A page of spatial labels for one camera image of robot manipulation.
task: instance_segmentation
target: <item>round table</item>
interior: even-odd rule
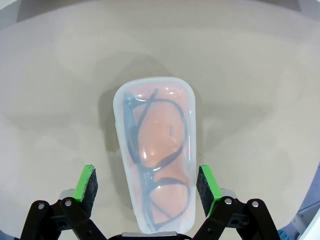
[[[113,98],[154,76],[194,90],[197,164],[285,226],[320,159],[319,42],[319,22],[238,0],[88,1],[0,31],[0,229],[19,237],[33,201],[55,203],[93,164],[91,219],[107,237],[139,231]]]

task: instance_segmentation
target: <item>screw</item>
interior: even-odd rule
[[[254,206],[255,208],[259,206],[259,203],[257,201],[253,201],[252,202],[252,206]]]
[[[232,204],[232,200],[230,198],[226,198],[224,202],[228,205]]]
[[[44,207],[45,207],[45,205],[43,203],[39,203],[39,205],[38,205],[39,210],[43,209]]]
[[[66,205],[67,207],[71,206],[71,201],[70,200],[65,201],[64,205]]]

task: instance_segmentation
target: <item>eyeglass case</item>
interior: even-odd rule
[[[176,77],[130,81],[113,99],[133,211],[145,234],[186,233],[196,211],[196,110]]]

